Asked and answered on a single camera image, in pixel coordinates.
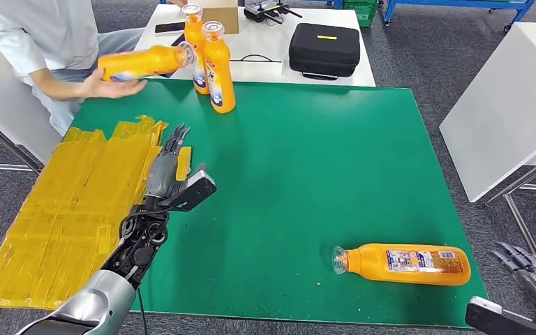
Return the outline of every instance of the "bottle cap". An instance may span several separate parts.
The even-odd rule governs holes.
[[[199,22],[202,19],[202,8],[194,3],[189,3],[181,8],[181,13],[187,22]]]
[[[186,68],[196,64],[196,52],[194,52],[194,47],[184,41],[176,47],[175,58],[178,64],[181,67]]]
[[[202,32],[207,40],[219,40],[223,38],[225,27],[219,21],[208,21],[202,25]]]
[[[343,274],[348,270],[348,252],[337,246],[332,251],[332,267],[336,274]]]

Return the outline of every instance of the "lying bottle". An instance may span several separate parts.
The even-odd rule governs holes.
[[[337,274],[354,272],[372,281],[457,286],[471,276],[465,253],[452,246],[365,244],[332,253]]]
[[[106,54],[98,60],[98,67],[104,70],[104,80],[124,82],[173,73],[178,68],[192,66],[195,58],[192,46],[182,42],[175,47],[154,45],[148,50]]]

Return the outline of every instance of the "green table surface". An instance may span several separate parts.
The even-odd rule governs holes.
[[[468,327],[486,297],[409,89],[235,83],[216,113],[186,80],[152,80],[136,96],[89,99],[73,126],[111,136],[141,114],[192,127],[192,167],[217,192],[172,214],[141,291],[146,311]],[[440,287],[336,275],[333,247],[436,244],[463,249],[468,283]],[[138,309],[137,301],[133,309]]]

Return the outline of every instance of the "robotic hand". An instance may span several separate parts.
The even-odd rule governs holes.
[[[512,273],[519,287],[531,298],[536,310],[536,255],[518,246],[496,242],[500,251],[491,251],[500,263]],[[487,334],[536,335],[536,323],[482,299],[474,297],[467,309],[466,322]]]
[[[120,241],[102,267],[57,310],[17,335],[117,334],[159,247],[168,237],[170,211],[190,211],[216,191],[200,166],[176,180],[177,156],[190,128],[181,124],[151,163],[145,196],[119,225]]]

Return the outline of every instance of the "standing bottle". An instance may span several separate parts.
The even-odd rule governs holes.
[[[332,253],[337,274],[350,271],[372,281],[457,286],[467,283],[471,268],[465,253],[453,246],[365,244]]]
[[[200,94],[209,93],[207,68],[204,66],[204,35],[202,34],[202,8],[199,5],[188,4],[182,7],[182,14],[186,16],[184,37],[186,42],[194,47],[196,62],[194,63],[194,88]]]
[[[106,54],[98,60],[98,67],[104,70],[104,80],[123,82],[173,73],[178,68],[192,66],[194,60],[193,48],[182,42],[176,47],[153,45],[148,50]]]
[[[202,32],[207,39],[204,57],[207,62],[211,104],[219,113],[230,112],[235,108],[235,92],[229,69],[231,54],[223,40],[225,28],[218,21],[208,21],[202,26]]]

